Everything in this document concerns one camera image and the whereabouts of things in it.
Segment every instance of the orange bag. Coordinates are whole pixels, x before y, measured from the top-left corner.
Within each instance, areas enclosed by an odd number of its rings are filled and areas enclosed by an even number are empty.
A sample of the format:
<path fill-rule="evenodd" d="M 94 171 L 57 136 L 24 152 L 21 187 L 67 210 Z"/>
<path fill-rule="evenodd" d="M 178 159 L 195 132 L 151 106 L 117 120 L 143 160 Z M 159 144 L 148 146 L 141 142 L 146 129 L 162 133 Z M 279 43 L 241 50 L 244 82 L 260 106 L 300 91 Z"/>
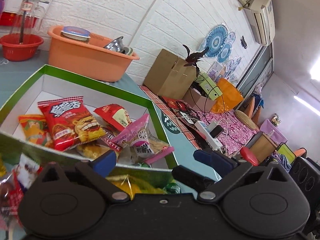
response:
<path fill-rule="evenodd" d="M 220 78 L 217 86 L 220 88 L 222 96 L 217 98 L 216 103 L 211 108 L 211 112 L 216 114 L 223 113 L 224 111 L 228 112 L 243 100 L 240 92 L 226 79 Z"/>

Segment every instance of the air conditioner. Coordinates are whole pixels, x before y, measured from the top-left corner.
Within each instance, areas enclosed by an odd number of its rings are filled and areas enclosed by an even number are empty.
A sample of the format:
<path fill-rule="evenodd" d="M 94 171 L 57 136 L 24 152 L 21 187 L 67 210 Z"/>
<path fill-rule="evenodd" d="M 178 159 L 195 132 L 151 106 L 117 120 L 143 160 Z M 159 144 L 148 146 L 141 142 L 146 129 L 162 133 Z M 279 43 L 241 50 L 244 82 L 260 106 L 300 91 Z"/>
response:
<path fill-rule="evenodd" d="M 244 8 L 257 43 L 269 46 L 275 37 L 275 19 L 271 0 L 247 0 Z"/>

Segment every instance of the light blue table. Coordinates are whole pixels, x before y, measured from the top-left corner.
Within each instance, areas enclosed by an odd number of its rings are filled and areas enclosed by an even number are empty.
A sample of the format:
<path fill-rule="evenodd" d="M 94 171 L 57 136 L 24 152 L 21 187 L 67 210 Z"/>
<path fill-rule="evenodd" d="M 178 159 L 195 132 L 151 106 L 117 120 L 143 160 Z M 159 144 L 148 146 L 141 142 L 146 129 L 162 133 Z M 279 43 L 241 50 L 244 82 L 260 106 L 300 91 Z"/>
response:
<path fill-rule="evenodd" d="M 0 105 L 9 98 L 12 93 L 36 70 L 47 63 L 48 52 L 38 51 L 36 55 L 27 61 L 23 62 L 10 62 L 6 65 L 0 65 Z M 127 75 L 124 76 L 118 82 L 110 83 L 115 87 L 123 90 L 130 91 L 131 93 L 137 94 L 148 98 L 148 96 L 134 83 L 134 81 Z M 158 115 L 161 117 L 161 110 L 156 106 Z M 175 147 L 175 158 L 178 164 L 181 164 L 193 171 L 196 171 L 203 176 L 218 180 L 216 173 L 212 168 L 199 163 L 193 159 L 193 152 L 195 148 L 186 139 L 183 133 L 173 134 L 165 130 L 169 138 L 170 143 Z M 184 187 L 184 192 L 190 192 L 193 190 Z"/>

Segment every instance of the fluorescent light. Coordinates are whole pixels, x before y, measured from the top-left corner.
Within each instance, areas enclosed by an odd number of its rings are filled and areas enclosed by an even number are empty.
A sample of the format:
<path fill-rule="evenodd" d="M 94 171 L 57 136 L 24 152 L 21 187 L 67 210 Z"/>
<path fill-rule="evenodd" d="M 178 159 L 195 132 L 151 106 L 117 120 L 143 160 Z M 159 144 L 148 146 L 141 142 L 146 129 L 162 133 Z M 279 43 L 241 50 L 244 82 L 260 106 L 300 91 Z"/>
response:
<path fill-rule="evenodd" d="M 320 81 L 320 59 L 310 70 L 311 78 Z"/>
<path fill-rule="evenodd" d="M 311 106 L 310 104 L 308 104 L 306 101 L 304 101 L 301 98 L 298 98 L 297 96 L 294 96 L 294 99 L 296 99 L 297 101 L 299 101 L 300 103 L 302 103 L 304 106 L 306 106 L 307 108 L 309 108 L 310 110 L 312 110 L 314 113 L 316 113 L 317 115 L 320 116 L 320 111 L 318 111 L 317 109 L 315 109 L 313 106 Z"/>

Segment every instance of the lion cartoon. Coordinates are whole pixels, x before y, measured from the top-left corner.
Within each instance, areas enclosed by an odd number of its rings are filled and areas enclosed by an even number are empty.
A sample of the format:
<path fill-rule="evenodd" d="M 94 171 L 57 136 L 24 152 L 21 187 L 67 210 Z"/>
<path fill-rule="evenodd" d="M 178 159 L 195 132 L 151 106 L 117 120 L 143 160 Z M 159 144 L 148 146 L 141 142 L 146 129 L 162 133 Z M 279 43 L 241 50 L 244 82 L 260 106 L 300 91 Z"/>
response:
<path fill-rule="evenodd" d="M 81 142 L 90 142 L 105 135 L 97 120 L 88 111 L 72 116 L 70 119 Z"/>

